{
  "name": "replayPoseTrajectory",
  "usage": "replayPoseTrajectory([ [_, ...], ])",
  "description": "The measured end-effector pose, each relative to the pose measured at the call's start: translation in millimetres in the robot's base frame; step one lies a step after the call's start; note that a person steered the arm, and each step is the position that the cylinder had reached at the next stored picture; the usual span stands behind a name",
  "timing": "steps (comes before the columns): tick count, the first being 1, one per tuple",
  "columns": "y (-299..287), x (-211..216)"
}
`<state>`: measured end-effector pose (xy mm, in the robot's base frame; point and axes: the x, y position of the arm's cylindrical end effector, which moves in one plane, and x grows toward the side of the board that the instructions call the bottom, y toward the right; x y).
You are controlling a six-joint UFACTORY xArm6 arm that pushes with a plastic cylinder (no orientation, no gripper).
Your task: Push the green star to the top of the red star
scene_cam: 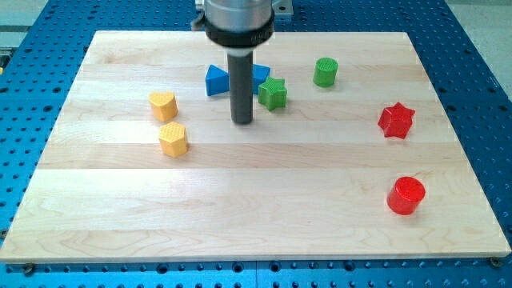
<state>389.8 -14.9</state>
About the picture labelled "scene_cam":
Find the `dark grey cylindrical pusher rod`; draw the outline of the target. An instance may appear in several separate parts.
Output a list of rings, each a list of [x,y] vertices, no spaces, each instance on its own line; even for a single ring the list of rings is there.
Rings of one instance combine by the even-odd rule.
[[[245,56],[228,55],[230,78],[230,113],[236,124],[253,120],[253,53]]]

